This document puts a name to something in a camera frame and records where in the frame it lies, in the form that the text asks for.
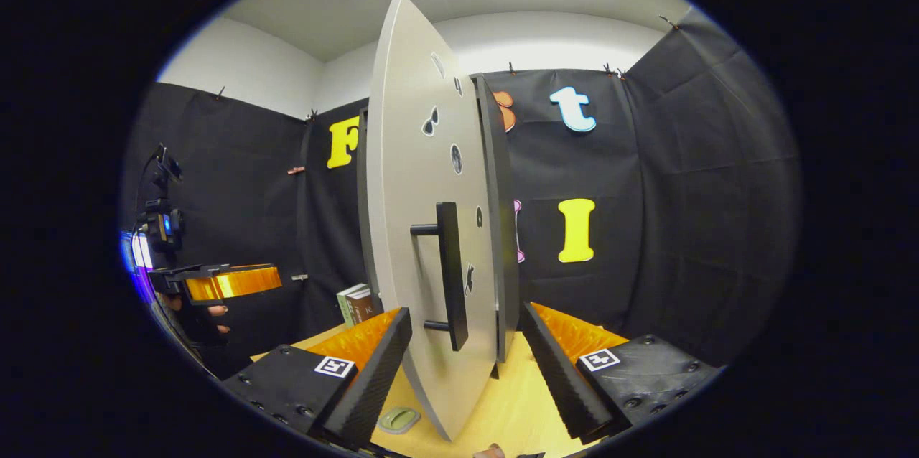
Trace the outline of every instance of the table surface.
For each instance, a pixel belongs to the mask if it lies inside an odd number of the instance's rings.
[[[341,324],[292,346],[306,350],[345,328],[345,324]],[[264,355],[259,354],[252,359],[258,360]],[[500,379],[488,379],[459,436],[454,441],[445,441],[424,415],[405,372],[399,367],[380,416],[395,406],[404,406],[416,410],[421,418],[402,435],[377,428],[370,441],[391,451],[419,458],[470,458],[473,452],[487,449],[492,442],[501,446],[506,458],[537,452],[545,452],[545,458],[562,458],[593,445],[583,445],[578,439],[568,437],[522,333],[515,334],[508,349],[508,360],[499,364],[498,375]]]

